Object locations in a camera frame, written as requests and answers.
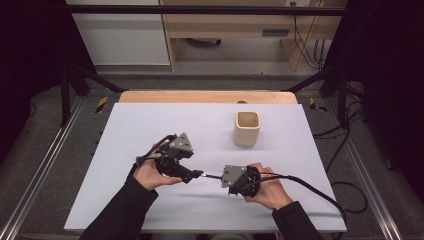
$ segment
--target beige cup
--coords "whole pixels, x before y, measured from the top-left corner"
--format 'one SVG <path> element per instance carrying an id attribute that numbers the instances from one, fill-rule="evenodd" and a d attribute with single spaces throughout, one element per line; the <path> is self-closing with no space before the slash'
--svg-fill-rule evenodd
<path id="1" fill-rule="evenodd" d="M 257 112 L 237 112 L 234 127 L 234 143 L 240 147 L 253 147 L 258 138 L 260 128 L 261 121 Z"/>

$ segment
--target white tabletop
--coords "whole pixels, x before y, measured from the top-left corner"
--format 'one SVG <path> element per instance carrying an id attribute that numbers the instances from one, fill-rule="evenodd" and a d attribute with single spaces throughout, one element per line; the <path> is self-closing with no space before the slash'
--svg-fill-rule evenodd
<path id="1" fill-rule="evenodd" d="M 232 140 L 235 113 L 259 113 L 256 145 Z M 117 103 L 65 224 L 84 230 L 122 187 L 136 156 L 170 134 L 187 133 L 194 155 L 180 161 L 188 169 L 222 175 L 224 165 L 261 162 L 274 172 L 303 179 L 334 199 L 303 108 L 298 104 Z M 310 190 L 282 180 L 320 232 L 346 231 L 338 210 Z M 159 198 L 146 215 L 146 232 L 276 232 L 271 211 L 242 196 L 228 196 L 216 179 L 157 188 Z"/>

